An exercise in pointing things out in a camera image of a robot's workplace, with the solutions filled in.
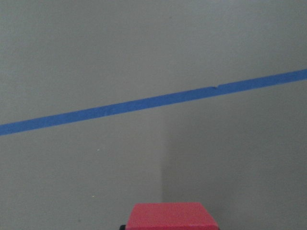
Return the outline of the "red cube block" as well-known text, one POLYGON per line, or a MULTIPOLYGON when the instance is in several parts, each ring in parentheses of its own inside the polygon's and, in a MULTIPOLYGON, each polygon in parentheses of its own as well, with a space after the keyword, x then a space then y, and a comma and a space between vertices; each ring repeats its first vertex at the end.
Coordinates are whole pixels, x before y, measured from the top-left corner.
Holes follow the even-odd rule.
POLYGON ((209 212, 198 202, 138 203, 126 230, 218 230, 209 212))

